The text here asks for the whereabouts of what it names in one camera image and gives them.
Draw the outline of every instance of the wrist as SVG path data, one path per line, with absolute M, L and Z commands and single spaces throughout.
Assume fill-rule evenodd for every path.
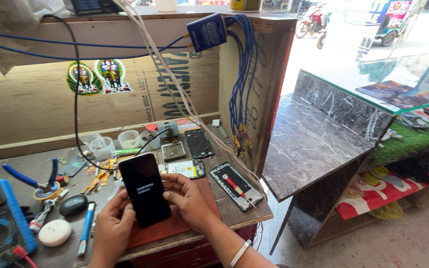
M 227 227 L 222 220 L 220 220 L 214 213 L 206 217 L 207 221 L 203 224 L 203 228 L 200 229 L 200 233 L 203 234 L 207 239 L 212 235 L 218 233 L 220 228 Z
M 93 251 L 87 268 L 111 268 L 115 267 L 116 263 L 117 259 L 114 259 L 112 256 Z

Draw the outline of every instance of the blue wire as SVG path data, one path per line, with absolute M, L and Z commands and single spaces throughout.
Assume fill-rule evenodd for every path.
M 167 45 L 166 47 L 163 47 L 162 49 L 160 49 L 158 51 L 162 52 L 165 49 L 170 48 L 171 45 L 175 44 L 176 42 L 178 42 L 179 40 L 182 40 L 182 39 L 183 39 L 183 36 L 180 36 L 178 39 L 176 39 L 175 41 L 171 42 L 169 45 Z M 13 51 L 13 52 L 17 52 L 17 53 L 21 53 L 21 54 L 26 54 L 26 55 L 29 55 L 29 56 L 36 56 L 36 57 L 56 59 L 56 60 L 63 60 L 63 61 L 92 61 L 92 60 L 103 60 L 103 59 L 120 59 L 121 60 L 121 59 L 140 58 L 140 57 L 145 57 L 145 56 L 150 55 L 149 53 L 146 53 L 146 54 L 135 55 L 135 56 L 128 56 L 128 57 L 67 58 L 67 57 L 57 57 L 57 56 L 49 56 L 49 55 L 37 54 L 37 53 L 22 51 L 22 50 L 19 50 L 19 49 L 14 49 L 14 48 L 2 46 L 2 45 L 0 45 L 0 48 L 1 49 L 5 49 L 5 50 L 9 50 L 9 51 Z
M 236 14 L 233 16 L 227 16 L 224 18 L 227 27 L 232 26 L 234 23 L 238 22 L 241 26 L 243 34 L 245 35 L 245 44 L 239 40 L 236 33 L 228 30 L 228 36 L 232 36 L 238 46 L 239 52 L 239 68 L 238 68 L 238 77 L 233 87 L 231 94 L 231 99 L 229 102 L 230 109 L 230 123 L 231 131 L 233 134 L 236 134 L 236 129 L 239 130 L 241 122 L 246 124 L 247 122 L 247 110 L 248 110 L 248 100 L 249 94 L 251 92 L 251 86 L 254 79 L 254 73 L 256 72 L 256 66 L 258 61 L 258 47 L 256 43 L 256 38 L 254 35 L 253 27 L 249 18 L 244 14 Z M 251 73 L 251 78 L 249 79 L 249 69 L 253 62 L 254 66 Z M 244 88 L 247 88 L 246 100 L 243 101 Z
M 18 35 L 10 35 L 10 34 L 3 34 L 0 33 L 1 37 L 7 37 L 7 38 L 14 38 L 14 39 L 22 39 L 22 40 L 30 40 L 30 41 L 37 41 L 37 42 L 46 42 L 46 43 L 55 43 L 55 44 L 64 44 L 64 45 L 79 45 L 79 46 L 91 46 L 91 47 L 106 47 L 106 48 L 139 48 L 139 49 L 145 49 L 146 46 L 121 46 L 121 45 L 102 45 L 102 44 L 91 44 L 91 43 L 79 43 L 79 42 L 66 42 L 66 41 L 57 41 L 57 40 L 48 40 L 48 39 L 41 39 L 41 38 L 33 38 L 33 37 L 25 37 L 25 36 L 18 36 Z M 170 48 L 187 48 L 188 46 L 173 46 Z

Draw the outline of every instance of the mobile phone repair workbench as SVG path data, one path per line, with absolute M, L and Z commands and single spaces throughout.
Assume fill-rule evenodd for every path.
M 220 5 L 179 6 L 175 12 L 158 12 L 155 7 L 138 7 L 137 10 L 157 45 L 168 44 L 185 34 L 189 22 L 216 12 L 225 16 L 234 14 L 228 6 Z M 76 17 L 64 9 L 56 15 L 71 25 L 79 42 L 143 45 L 140 33 L 126 15 Z M 247 16 L 255 32 L 259 60 L 245 122 L 251 137 L 252 151 L 246 154 L 243 161 L 260 176 L 296 19 L 289 13 L 260 12 L 247 13 Z M 231 30 L 242 36 L 241 28 L 234 25 Z M 35 37 L 69 40 L 70 36 L 62 23 L 44 18 Z M 180 44 L 186 45 L 187 42 L 182 40 Z M 81 46 L 79 50 L 81 57 L 124 57 L 146 52 L 142 49 Z M 30 52 L 73 57 L 73 46 L 33 42 Z M 228 126 L 228 104 L 238 72 L 238 66 L 234 63 L 234 59 L 238 58 L 236 42 L 229 38 L 227 43 L 198 53 L 192 48 L 168 49 L 164 53 L 170 69 L 191 95 L 200 118 L 206 124 L 213 119 L 220 119 L 224 126 Z M 160 124 L 182 117 L 149 56 L 114 61 L 116 68 L 120 69 L 123 81 L 119 83 L 124 85 L 123 90 L 110 90 L 108 84 L 108 88 L 103 88 L 101 92 L 88 90 L 101 83 L 96 61 L 81 61 L 81 70 L 89 73 L 89 81 L 82 81 L 83 87 L 87 88 L 86 96 L 78 97 L 79 136 L 100 133 L 115 140 L 122 131 L 134 129 L 141 132 L 149 123 Z M 0 178 L 10 181 L 20 205 L 28 205 L 33 211 L 38 211 L 40 204 L 33 198 L 32 189 L 8 175 L 1 165 L 9 164 L 22 174 L 44 183 L 48 179 L 45 174 L 51 170 L 51 161 L 48 159 L 63 157 L 70 160 L 78 155 L 78 152 L 71 151 L 75 146 L 74 91 L 70 88 L 74 85 L 71 77 L 73 63 L 24 56 L 16 65 L 6 76 L 0 73 Z M 168 79 L 167 83 L 168 86 L 172 85 Z M 223 137 L 219 128 L 211 129 Z M 186 140 L 182 139 L 182 142 L 187 150 Z M 242 212 L 228 198 L 208 172 L 229 158 L 213 141 L 211 144 L 215 155 L 203 159 L 203 162 L 221 219 L 244 239 L 252 239 L 256 225 L 271 219 L 273 214 L 266 200 L 258 203 L 256 208 Z M 160 150 L 158 159 L 159 164 L 164 162 Z M 92 179 L 92 176 L 87 177 L 83 171 L 79 171 L 65 186 L 69 190 L 65 198 L 79 194 Z M 113 181 L 109 179 L 100 191 L 87 195 L 89 201 L 95 201 L 96 212 L 106 204 L 114 188 Z M 60 203 L 48 215 L 46 223 L 63 219 L 57 212 Z M 86 254 L 82 258 L 76 257 L 84 216 L 81 213 L 65 218 L 72 226 L 72 235 L 60 246 L 45 247 L 36 237 L 37 249 L 31 254 L 33 261 L 39 267 L 76 268 L 87 265 L 92 239 L 88 240 Z M 219 262 L 209 243 L 194 231 L 129 248 L 119 259 L 124 260 L 131 260 L 136 267 L 205 267 Z

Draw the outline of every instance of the red screwdriver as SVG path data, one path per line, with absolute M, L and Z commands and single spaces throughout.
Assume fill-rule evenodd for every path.
M 256 208 L 256 206 L 251 203 L 251 201 L 249 201 L 249 199 L 246 197 L 246 195 L 243 193 L 243 191 L 241 190 L 241 188 L 239 188 L 239 186 L 235 185 L 235 182 L 233 182 L 229 177 L 228 174 L 224 174 L 223 175 L 223 179 L 226 180 L 226 182 L 243 198 L 246 198 L 247 202 L 249 202 L 249 204 L 251 204 L 254 208 Z

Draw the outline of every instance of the mouse pad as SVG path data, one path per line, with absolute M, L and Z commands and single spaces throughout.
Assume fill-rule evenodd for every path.
M 204 177 L 193 181 L 198 185 L 198 187 L 200 187 L 203 195 L 205 195 L 206 201 L 208 201 L 208 205 L 211 210 L 216 214 L 216 216 L 218 216 L 218 218 L 221 218 L 210 184 L 208 183 L 208 179 Z M 182 218 L 178 208 L 174 205 L 170 205 L 170 207 L 172 209 L 171 217 L 147 228 L 140 228 L 137 220 L 135 220 L 127 248 L 138 247 L 170 236 L 191 231 L 191 227 Z

